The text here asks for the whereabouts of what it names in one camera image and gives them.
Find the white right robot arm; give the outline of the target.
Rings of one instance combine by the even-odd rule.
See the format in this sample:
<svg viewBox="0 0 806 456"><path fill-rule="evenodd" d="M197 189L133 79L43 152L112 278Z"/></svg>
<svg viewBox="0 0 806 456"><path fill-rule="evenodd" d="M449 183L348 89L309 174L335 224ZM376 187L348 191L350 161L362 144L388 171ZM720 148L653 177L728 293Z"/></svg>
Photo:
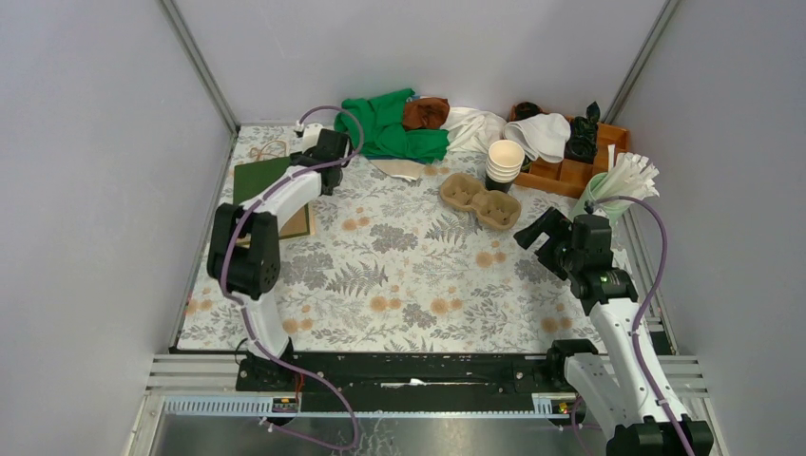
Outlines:
<svg viewBox="0 0 806 456"><path fill-rule="evenodd" d="M572 388L585 401L606 438L608 455L708 455L715 438L694 419L671 387L642 328L644 309L629 275L616 267L606 218L567 218L547 209L514 236L528 249L539 236L541 265L570 284L596 328L609 358L608 373L587 339L556 340L547 352L545 377L555 390Z"/></svg>

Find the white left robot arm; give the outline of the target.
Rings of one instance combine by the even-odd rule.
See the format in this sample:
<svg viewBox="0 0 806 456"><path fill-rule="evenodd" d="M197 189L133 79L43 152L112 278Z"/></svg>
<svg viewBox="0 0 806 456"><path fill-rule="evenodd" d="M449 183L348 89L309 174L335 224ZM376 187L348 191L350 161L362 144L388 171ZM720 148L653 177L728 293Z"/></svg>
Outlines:
<svg viewBox="0 0 806 456"><path fill-rule="evenodd" d="M249 351L264 358L259 379L271 390L294 381L295 366L283 357L290 337L275 297L280 277L279 232L300 209L341 183L354 148L346 133L324 128L311 147L290 155L284 173L251 199L224 203L214 215L206 271L237 306Z"/></svg>

